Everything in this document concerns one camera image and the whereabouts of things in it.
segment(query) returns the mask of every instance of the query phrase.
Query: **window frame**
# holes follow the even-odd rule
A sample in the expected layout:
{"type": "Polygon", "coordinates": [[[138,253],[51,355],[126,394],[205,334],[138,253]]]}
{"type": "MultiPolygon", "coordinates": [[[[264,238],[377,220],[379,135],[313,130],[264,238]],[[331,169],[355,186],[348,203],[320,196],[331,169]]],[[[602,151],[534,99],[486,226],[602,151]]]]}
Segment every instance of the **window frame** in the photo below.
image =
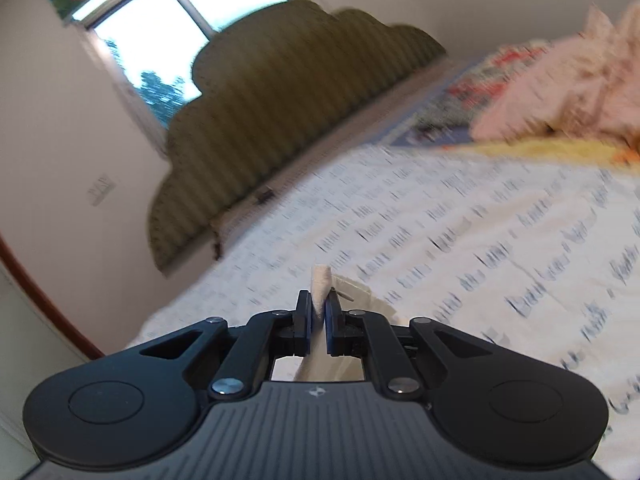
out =
{"type": "MultiPolygon", "coordinates": [[[[107,45],[94,30],[103,20],[106,20],[130,1],[132,0],[107,0],[82,20],[71,19],[71,22],[78,28],[88,50],[93,54],[97,54],[114,83],[118,97],[123,102],[133,121],[142,130],[159,155],[162,158],[167,158],[166,128],[156,118],[144,99],[140,97],[123,69],[116,63],[107,45]]],[[[177,1],[208,40],[211,40],[217,34],[189,0],[177,1]]]]}

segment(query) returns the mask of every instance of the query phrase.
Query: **wooden door frame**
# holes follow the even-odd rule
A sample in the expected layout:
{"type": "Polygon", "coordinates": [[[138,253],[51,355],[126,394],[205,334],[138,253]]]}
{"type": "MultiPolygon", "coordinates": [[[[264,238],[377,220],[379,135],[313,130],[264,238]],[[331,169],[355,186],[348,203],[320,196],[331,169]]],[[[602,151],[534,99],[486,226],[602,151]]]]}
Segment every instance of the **wooden door frame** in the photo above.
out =
{"type": "Polygon", "coordinates": [[[89,341],[52,303],[44,291],[31,279],[27,271],[16,259],[9,245],[0,235],[0,260],[4,263],[16,283],[20,285],[33,304],[49,319],[69,341],[89,359],[98,359],[104,353],[89,341]]]}

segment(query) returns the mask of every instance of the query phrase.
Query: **sky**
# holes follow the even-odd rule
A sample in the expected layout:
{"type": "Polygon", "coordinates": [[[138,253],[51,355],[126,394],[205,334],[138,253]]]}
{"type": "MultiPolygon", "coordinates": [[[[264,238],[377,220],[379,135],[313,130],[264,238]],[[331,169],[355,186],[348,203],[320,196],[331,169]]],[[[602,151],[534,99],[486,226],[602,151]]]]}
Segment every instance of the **sky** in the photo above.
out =
{"type": "MultiPolygon", "coordinates": [[[[255,9],[284,0],[191,0],[215,30],[255,9]]],[[[127,77],[140,85],[140,73],[155,71],[166,83],[185,79],[185,97],[200,95],[191,82],[191,63],[207,38],[177,0],[132,0],[95,27],[103,40],[114,40],[127,77]]]]}

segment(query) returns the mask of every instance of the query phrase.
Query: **white sheet with text print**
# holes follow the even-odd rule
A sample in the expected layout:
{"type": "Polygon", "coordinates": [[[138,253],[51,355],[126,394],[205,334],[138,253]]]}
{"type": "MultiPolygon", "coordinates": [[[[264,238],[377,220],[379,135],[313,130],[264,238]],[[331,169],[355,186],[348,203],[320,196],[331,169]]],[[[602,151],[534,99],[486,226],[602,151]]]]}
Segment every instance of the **white sheet with text print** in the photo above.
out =
{"type": "Polygon", "coordinates": [[[312,265],[329,264],[404,323],[433,317],[591,380],[610,407],[595,461],[636,480],[639,247],[638,179],[367,146],[300,181],[133,344],[207,316],[293,309],[312,265]]]}

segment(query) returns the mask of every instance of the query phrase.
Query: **round black disc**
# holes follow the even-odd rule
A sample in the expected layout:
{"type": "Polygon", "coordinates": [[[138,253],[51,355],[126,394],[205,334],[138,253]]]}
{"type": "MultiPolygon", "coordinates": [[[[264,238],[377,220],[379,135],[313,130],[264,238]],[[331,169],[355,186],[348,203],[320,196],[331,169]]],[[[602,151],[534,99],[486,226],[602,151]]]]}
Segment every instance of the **round black disc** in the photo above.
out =
{"type": "Polygon", "coordinates": [[[121,468],[166,453],[193,427],[198,403],[180,370],[164,359],[126,357],[72,368],[32,391],[23,419],[41,457],[121,468]]]}
{"type": "Polygon", "coordinates": [[[433,416],[461,449],[517,468],[544,469],[589,458],[609,410],[585,378],[496,347],[460,359],[433,391],[433,416]]]}

